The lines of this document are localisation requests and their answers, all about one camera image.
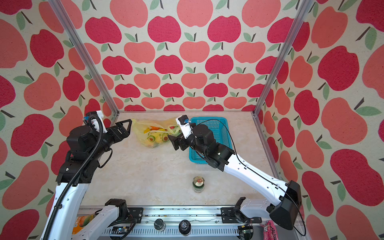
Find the green leaf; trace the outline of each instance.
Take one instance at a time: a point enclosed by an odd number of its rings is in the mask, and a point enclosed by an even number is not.
[[[288,10],[288,9],[291,9],[293,6],[296,5],[298,0],[291,0],[289,1],[283,8],[283,10]]]
[[[297,169],[300,169],[300,170],[303,169],[303,167],[302,167],[302,166],[300,165],[300,163],[298,163],[298,162],[294,162],[293,165],[294,165]]]
[[[319,57],[318,57],[318,56],[313,56],[313,57],[311,57],[311,58],[308,60],[308,63],[314,63],[314,62],[316,62],[317,60],[319,60]]]
[[[63,118],[64,117],[64,113],[62,112],[57,112],[55,114],[52,115],[53,118]]]
[[[131,34],[129,33],[124,33],[124,35],[131,41],[131,42],[136,42],[136,38],[134,36],[132,36]]]
[[[56,77],[60,74],[60,68],[59,68],[59,64],[56,63],[54,66],[53,66],[53,69],[55,71],[55,75]]]
[[[162,50],[165,46],[166,46],[166,43],[160,43],[160,44],[157,46],[157,51]]]
[[[344,199],[345,199],[345,194],[346,194],[345,186],[344,186],[344,184],[341,182],[341,183],[339,183],[339,185],[337,186],[337,195],[339,195],[339,198],[340,198],[341,201],[344,201]]]
[[[0,112],[0,131],[5,127],[5,117],[2,112]]]
[[[83,3],[81,4],[81,9],[83,11],[86,11],[91,6],[91,2],[89,0],[83,0]]]
[[[139,73],[142,73],[142,74],[144,74],[144,71],[143,71],[143,69],[141,69],[141,68],[135,68]]]
[[[252,41],[251,35],[249,35],[248,33],[244,33],[243,35],[244,35],[244,38],[245,38],[245,40],[246,40],[247,42]]]
[[[318,10],[319,10],[319,4],[317,2],[314,2],[313,11],[312,11],[314,17],[317,16]]]
[[[238,73],[243,73],[243,70],[242,70],[240,67],[236,67],[236,71],[237,71]]]
[[[295,56],[295,50],[292,48],[291,50],[291,59],[293,60],[293,57]]]
[[[327,142],[320,141],[317,144],[323,149],[332,149],[331,145],[329,145]]]
[[[307,208],[308,208],[308,211],[310,211],[312,208],[312,203],[311,203],[310,197],[307,197]]]
[[[268,52],[269,51],[273,51],[273,50],[275,50],[278,46],[280,45],[280,43],[276,43],[276,44],[273,44],[270,48],[268,48]]]
[[[216,50],[216,49],[218,49],[220,46],[221,46],[221,43],[216,43],[216,44],[214,45],[214,47],[212,48],[212,50]]]
[[[25,19],[21,12],[16,14],[16,21],[17,21],[17,25],[19,26],[19,29],[23,30],[25,28]]]
[[[193,73],[193,69],[192,68],[190,68],[190,67],[185,67],[185,68],[187,69],[188,72]]]
[[[381,113],[381,111],[374,107],[361,107],[356,109],[356,112],[362,116],[375,116]]]
[[[329,85],[325,84],[323,87],[323,97],[325,100],[327,100],[328,96],[329,96]]]
[[[4,188],[8,187],[13,183],[13,179],[5,179],[0,181],[0,190],[3,190]]]
[[[18,83],[22,83],[22,84],[30,84],[32,83],[32,79],[30,79],[29,77],[25,77],[25,76],[17,76],[14,78],[14,80]]]
[[[152,0],[151,5],[149,6],[150,10],[154,10],[159,5],[160,0]]]
[[[374,28],[370,28],[367,34],[365,35],[365,46],[369,50],[372,50],[373,46],[375,45],[376,36],[377,36],[377,31]]]
[[[214,79],[215,77],[217,77],[217,73],[215,73],[211,77],[209,77],[209,80]]]
[[[220,9],[224,7],[227,4],[227,0],[220,0],[218,4],[216,5],[216,9]]]
[[[47,144],[43,143],[43,145],[41,146],[41,155],[43,156],[43,158],[45,158],[48,154],[48,146]]]
[[[297,128],[300,130],[301,128],[301,118],[297,119]]]
[[[107,43],[104,43],[103,45],[101,45],[101,51],[102,52],[105,52],[108,50],[108,44]]]
[[[341,6],[341,8],[339,9],[339,11],[344,12],[345,10],[349,9],[355,2],[357,2],[357,0],[348,0],[348,1],[346,1],[346,2]]]
[[[258,80],[261,80],[261,79],[264,79],[264,78],[265,78],[265,76],[266,76],[266,74],[264,74],[264,75],[261,75],[260,77],[258,77],[258,78],[256,79],[256,81],[258,81]]]
[[[37,205],[41,205],[48,202],[52,196],[53,194],[48,194],[47,196],[44,196]]]
[[[64,40],[63,43],[65,44],[65,46],[67,46],[69,48],[73,48],[73,45],[70,41]]]
[[[191,35],[191,34],[189,34],[189,33],[184,33],[184,35],[185,35],[185,37],[189,40],[189,41],[194,41],[193,40],[193,36]]]

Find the plastic basket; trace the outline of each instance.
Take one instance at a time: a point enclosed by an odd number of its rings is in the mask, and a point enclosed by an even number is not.
[[[207,122],[204,122],[203,124],[206,125],[213,133],[214,137],[216,139],[216,142],[226,145],[229,148],[232,148],[231,138],[229,136],[229,133],[221,124],[219,121],[216,121],[214,119],[220,120],[222,123],[225,124],[225,126],[228,128],[228,122],[226,118],[220,118],[220,117],[196,117],[191,118],[190,121],[196,124],[202,123],[206,120],[210,120]],[[207,164],[207,162],[199,157],[197,153],[189,148],[189,160],[191,162],[197,163],[197,164]]]

